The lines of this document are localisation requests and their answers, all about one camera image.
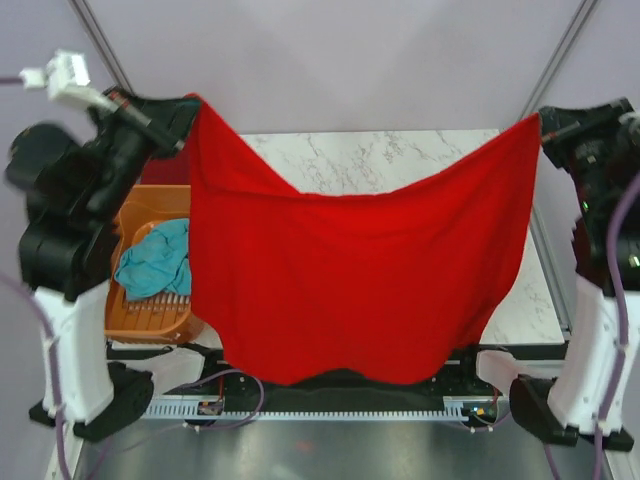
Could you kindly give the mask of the bright red t shirt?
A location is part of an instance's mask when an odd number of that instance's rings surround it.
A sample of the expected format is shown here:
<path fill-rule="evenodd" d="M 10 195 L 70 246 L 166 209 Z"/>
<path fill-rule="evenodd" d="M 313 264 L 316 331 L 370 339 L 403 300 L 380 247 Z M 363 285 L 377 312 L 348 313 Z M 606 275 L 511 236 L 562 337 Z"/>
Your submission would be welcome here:
<path fill-rule="evenodd" d="M 262 381 L 425 380 L 480 340 L 518 276 L 537 115 L 380 194 L 298 191 L 208 104 L 187 148 L 191 308 L 227 362 Z"/>

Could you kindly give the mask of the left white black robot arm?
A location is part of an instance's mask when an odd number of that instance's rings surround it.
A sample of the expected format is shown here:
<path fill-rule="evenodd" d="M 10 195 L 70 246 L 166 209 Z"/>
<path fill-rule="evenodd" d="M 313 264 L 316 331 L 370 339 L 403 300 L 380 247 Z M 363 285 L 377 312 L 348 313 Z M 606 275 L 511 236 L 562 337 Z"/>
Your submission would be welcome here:
<path fill-rule="evenodd" d="M 177 156 L 201 101 L 154 100 L 111 88 L 114 109 L 90 107 L 95 137 L 76 141 L 40 122 L 10 148 L 6 180 L 26 198 L 28 225 L 18 244 L 21 278 L 41 323 L 44 397 L 31 420 L 103 441 L 136 422 L 159 390 L 149 370 L 107 357 L 105 307 L 115 218 L 146 164 Z"/>

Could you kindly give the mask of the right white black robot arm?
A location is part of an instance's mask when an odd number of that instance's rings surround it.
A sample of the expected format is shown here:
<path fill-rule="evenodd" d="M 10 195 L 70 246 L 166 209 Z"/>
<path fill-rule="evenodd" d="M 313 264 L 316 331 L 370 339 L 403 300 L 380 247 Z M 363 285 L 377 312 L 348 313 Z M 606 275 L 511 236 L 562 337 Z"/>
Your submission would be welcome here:
<path fill-rule="evenodd" d="M 629 452 L 622 403 L 639 349 L 639 112 L 625 98 L 586 109 L 545 106 L 544 154 L 573 183 L 576 310 L 561 373 L 510 385 L 516 423 L 544 443 Z"/>

